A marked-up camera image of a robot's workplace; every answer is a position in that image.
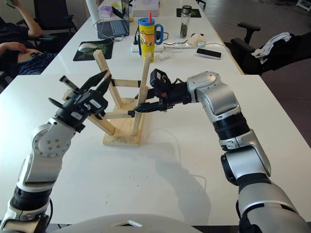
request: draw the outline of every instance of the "white desk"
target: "white desk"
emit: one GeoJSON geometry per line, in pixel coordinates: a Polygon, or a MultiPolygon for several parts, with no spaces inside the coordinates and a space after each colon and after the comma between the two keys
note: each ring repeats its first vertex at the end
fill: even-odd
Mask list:
{"type": "MultiPolygon", "coordinates": [[[[192,5],[199,8],[195,0],[183,0],[183,4],[192,5]]],[[[155,17],[155,22],[164,26],[164,31],[169,32],[168,43],[184,41],[180,39],[180,18],[176,17],[176,8],[180,7],[180,0],[161,1],[160,16],[155,17]]],[[[188,36],[192,33],[204,33],[207,42],[222,43],[219,36],[213,29],[211,23],[200,9],[201,18],[191,18],[188,36]]],[[[126,36],[122,42],[115,42],[112,52],[112,59],[107,60],[113,77],[123,79],[137,79],[140,77],[142,60],[138,53],[132,53],[130,46],[134,41],[134,34],[137,28],[137,20],[130,23],[130,36],[126,36]]],[[[58,56],[46,68],[43,74],[87,74],[94,75],[99,72],[95,61],[74,62],[73,58],[82,41],[97,41],[97,31],[92,26],[91,18],[80,28],[74,37],[68,42],[58,56]]],[[[225,49],[221,46],[210,45],[208,49],[222,52],[220,61],[196,57],[196,49],[186,49],[181,53],[175,53],[171,58],[156,60],[150,66],[150,71],[154,68],[162,69],[168,75],[176,78],[188,77],[193,73],[206,70],[217,71],[220,74],[240,74],[239,68],[225,49]]]]}
{"type": "MultiPolygon", "coordinates": [[[[13,194],[22,161],[31,151],[32,130],[57,110],[47,98],[61,101],[67,88],[57,81],[60,77],[17,76],[0,95],[0,216],[13,194]]],[[[78,86],[88,78],[68,77],[78,86]]],[[[309,146],[259,76],[223,75],[222,80],[235,92],[268,155],[272,180],[311,221],[309,146]]],[[[120,88],[122,96],[136,91],[120,88]]],[[[110,94],[105,97],[111,103],[110,94]]],[[[238,189],[225,178],[220,162],[223,151],[199,103],[147,114],[140,148],[104,146],[103,132],[89,121],[85,125],[73,138],[53,189],[52,223],[145,213],[190,225],[238,224],[238,189]]]]}

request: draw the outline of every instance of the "dark shirt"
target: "dark shirt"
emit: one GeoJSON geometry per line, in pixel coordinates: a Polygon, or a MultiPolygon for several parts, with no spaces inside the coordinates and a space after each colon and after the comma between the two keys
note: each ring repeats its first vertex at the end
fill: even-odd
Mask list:
{"type": "MultiPolygon", "coordinates": [[[[19,42],[28,49],[35,47],[28,41],[28,28],[15,25],[13,23],[4,23],[0,21],[0,44],[4,42],[19,42]]],[[[7,50],[0,57],[0,70],[8,73],[12,78],[17,75],[17,58],[19,51],[7,50]]]]}

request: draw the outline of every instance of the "blue cup lid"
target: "blue cup lid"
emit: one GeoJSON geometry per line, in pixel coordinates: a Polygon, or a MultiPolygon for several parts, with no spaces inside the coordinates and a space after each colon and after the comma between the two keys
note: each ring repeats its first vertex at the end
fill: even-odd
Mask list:
{"type": "Polygon", "coordinates": [[[155,19],[152,18],[152,22],[149,23],[149,18],[140,18],[140,19],[138,20],[138,24],[139,24],[139,25],[142,25],[142,26],[152,26],[152,25],[155,24],[155,19]]]}

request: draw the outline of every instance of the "glass bottle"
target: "glass bottle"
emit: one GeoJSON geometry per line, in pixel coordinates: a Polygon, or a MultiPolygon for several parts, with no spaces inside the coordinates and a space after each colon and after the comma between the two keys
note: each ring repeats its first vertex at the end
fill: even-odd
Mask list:
{"type": "Polygon", "coordinates": [[[191,17],[191,10],[192,7],[189,5],[184,5],[181,12],[181,27],[180,27],[180,37],[186,38],[187,36],[187,30],[188,30],[188,24],[191,17]]]}

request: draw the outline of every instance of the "laptop screen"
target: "laptop screen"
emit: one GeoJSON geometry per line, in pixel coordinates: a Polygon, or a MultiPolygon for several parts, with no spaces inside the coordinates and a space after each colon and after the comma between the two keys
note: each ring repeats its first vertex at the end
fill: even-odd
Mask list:
{"type": "Polygon", "coordinates": [[[126,26],[127,32],[130,32],[130,3],[129,0],[121,0],[121,5],[126,5],[125,8],[123,8],[123,21],[126,26]]]}

